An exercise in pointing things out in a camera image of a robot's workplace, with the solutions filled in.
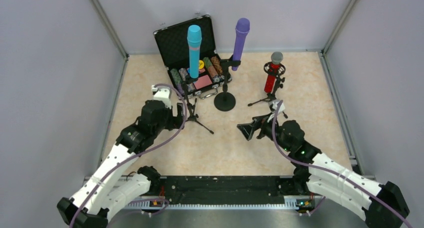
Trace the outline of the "light blue microphone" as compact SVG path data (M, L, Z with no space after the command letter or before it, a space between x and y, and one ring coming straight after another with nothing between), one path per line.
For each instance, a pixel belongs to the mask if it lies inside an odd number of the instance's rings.
M190 25L187 30L187 44L189 53L189 75L193 79L199 77L200 48L202 43L202 30L198 25Z

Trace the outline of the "red glitter microphone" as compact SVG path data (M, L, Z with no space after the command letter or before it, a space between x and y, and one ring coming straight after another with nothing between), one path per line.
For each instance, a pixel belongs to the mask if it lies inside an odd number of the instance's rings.
M273 91L277 77L283 75L286 71L286 67L282 64L283 58L284 56L280 51L275 51L271 55L271 61L264 65L264 70L268 74L264 86L266 93Z

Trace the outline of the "black shock mount tripod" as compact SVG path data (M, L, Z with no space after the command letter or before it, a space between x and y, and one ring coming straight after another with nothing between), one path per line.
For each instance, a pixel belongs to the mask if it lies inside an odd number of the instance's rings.
M268 62L263 66L263 70L265 73L267 73L267 79L264 87L266 98L249 103L247 105L248 107L251 107L260 102L272 102L276 100L277 90L282 89L284 86L283 83L285 82L285 77L283 77L283 75L286 72L286 67L283 64L274 64L272 62Z

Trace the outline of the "black round base mic stand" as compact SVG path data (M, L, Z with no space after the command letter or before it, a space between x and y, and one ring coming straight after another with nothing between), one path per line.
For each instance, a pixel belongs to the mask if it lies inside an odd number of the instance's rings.
M220 60L220 65L223 68L224 83L222 86L222 92L218 93L214 98L214 106L221 112L228 112L236 105L235 96L228 92L228 77L229 68L238 67L240 64L240 60L233 60L233 55L228 59Z

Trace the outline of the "black tripod mic stand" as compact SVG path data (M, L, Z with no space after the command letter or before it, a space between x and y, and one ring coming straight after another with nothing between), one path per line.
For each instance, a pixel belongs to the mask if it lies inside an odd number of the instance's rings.
M195 81L197 81L196 78L191 78L190 75L187 75L185 77L185 80L182 81L182 88L183 88L183 92L184 92L184 99L186 101L186 105L187 105L187 110L189 112L189 116L186 119L187 122L195 122L198 125L200 125L201 127L205 128L209 133L211 133L212 135L214 135L215 133L207 128L205 125L203 125L201 122L198 121L198 114L195 113L196 110L196 104L197 104L197 98L194 99L194 104L190 103L189 101L189 91L188 91L188 87L189 84L194 83Z

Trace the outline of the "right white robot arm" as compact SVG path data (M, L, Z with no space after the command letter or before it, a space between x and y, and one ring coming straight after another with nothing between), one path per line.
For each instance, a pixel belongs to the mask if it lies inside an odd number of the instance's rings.
M279 124L272 114L253 117L252 122L236 126L246 140L256 131L258 139L267 137L295 166L300 187L322 195L361 218L369 228L411 227L410 209L400 188L391 181L379 183L338 164L305 140L295 120Z

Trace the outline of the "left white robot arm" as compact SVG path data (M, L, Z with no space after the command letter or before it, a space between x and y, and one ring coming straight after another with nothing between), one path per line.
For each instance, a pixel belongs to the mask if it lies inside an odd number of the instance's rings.
M140 155L153 151L155 139L163 130L180 132L187 118L185 102L177 103L177 115L167 99L147 100L140 116L124 128L109 154L90 179L70 198L63 197L57 209L71 228L105 228L113 217L137 196L150 191L159 178L149 166L126 184L115 188L126 169Z

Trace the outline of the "purple microphone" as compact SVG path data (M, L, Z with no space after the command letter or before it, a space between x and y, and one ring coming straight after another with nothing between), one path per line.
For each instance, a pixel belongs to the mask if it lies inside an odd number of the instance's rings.
M232 54L233 61L241 61L246 37L250 31L250 21L247 18L240 18L235 26L235 42Z

